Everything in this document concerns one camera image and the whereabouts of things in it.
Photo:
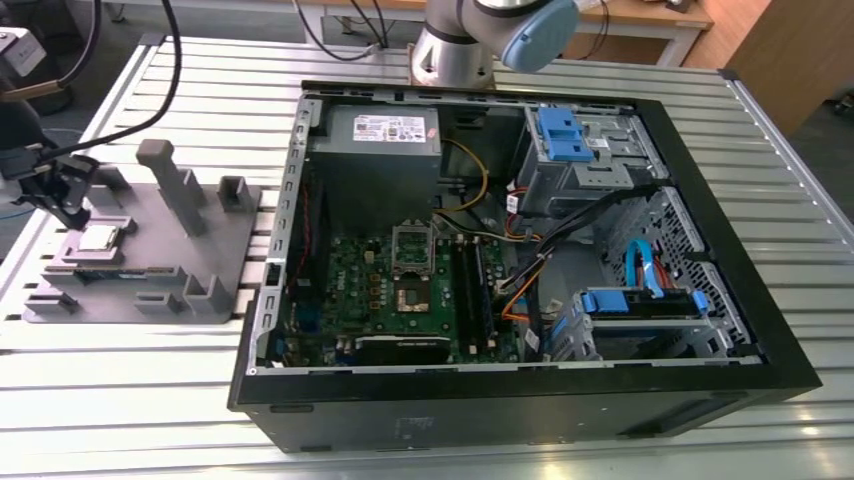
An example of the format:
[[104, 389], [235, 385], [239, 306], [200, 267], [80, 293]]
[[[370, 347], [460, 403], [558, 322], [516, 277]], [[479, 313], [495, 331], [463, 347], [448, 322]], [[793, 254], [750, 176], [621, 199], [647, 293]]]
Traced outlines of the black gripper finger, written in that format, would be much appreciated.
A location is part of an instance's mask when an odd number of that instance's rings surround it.
[[63, 225], [81, 230], [91, 217], [83, 201], [88, 194], [100, 163], [85, 155], [72, 155], [53, 162], [44, 180], [44, 203]]
[[67, 224], [67, 214], [63, 209], [67, 195], [67, 185], [52, 171], [36, 173], [17, 180], [21, 188], [20, 200], [29, 203], [37, 209], [51, 213], [52, 216]]

